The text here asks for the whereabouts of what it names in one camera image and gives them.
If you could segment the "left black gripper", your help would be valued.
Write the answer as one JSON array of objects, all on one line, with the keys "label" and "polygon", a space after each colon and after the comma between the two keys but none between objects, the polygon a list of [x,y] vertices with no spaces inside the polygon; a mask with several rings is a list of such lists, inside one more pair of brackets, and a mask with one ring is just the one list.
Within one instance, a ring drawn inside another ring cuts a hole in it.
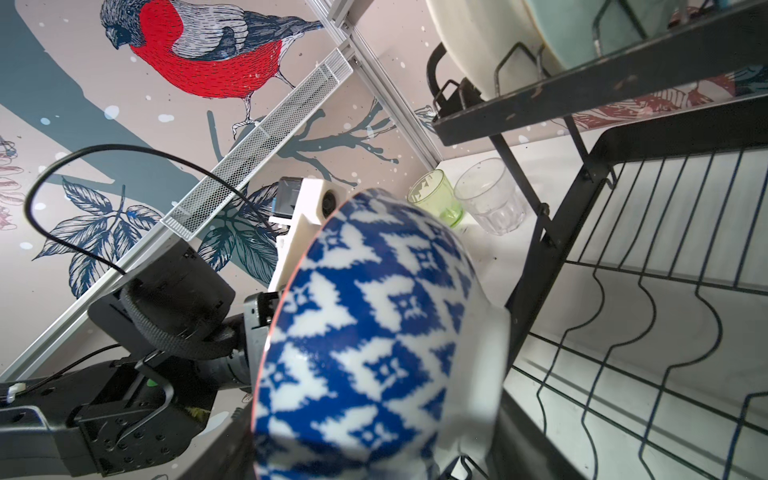
[{"label": "left black gripper", "polygon": [[259,292],[248,296],[244,302],[245,352],[252,384],[257,383],[263,351],[280,297],[280,292]]}]

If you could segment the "clear drinking glass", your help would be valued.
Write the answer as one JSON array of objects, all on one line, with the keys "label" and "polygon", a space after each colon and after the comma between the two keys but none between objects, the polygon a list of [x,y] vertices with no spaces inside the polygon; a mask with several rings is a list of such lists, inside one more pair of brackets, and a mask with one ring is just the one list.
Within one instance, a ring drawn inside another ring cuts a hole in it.
[{"label": "clear drinking glass", "polygon": [[526,216],[524,197],[500,158],[482,160],[465,171],[454,185],[454,196],[493,235],[511,233]]}]

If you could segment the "white plate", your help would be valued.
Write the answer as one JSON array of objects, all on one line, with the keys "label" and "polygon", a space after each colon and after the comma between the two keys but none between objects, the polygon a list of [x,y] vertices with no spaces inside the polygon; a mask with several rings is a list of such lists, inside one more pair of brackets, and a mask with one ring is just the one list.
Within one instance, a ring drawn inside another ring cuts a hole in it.
[{"label": "white plate", "polygon": [[567,1],[429,1],[447,53],[484,99],[534,84],[563,67],[549,50],[546,23]]}]

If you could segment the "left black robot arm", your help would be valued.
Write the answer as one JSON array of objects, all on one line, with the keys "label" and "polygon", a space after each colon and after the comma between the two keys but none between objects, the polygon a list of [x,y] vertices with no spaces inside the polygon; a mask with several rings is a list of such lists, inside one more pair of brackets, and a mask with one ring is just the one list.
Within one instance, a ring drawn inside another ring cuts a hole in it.
[{"label": "left black robot arm", "polygon": [[88,309],[127,356],[1,386],[1,475],[104,477],[184,453],[222,390],[250,391],[279,296],[234,290],[172,240]]}]

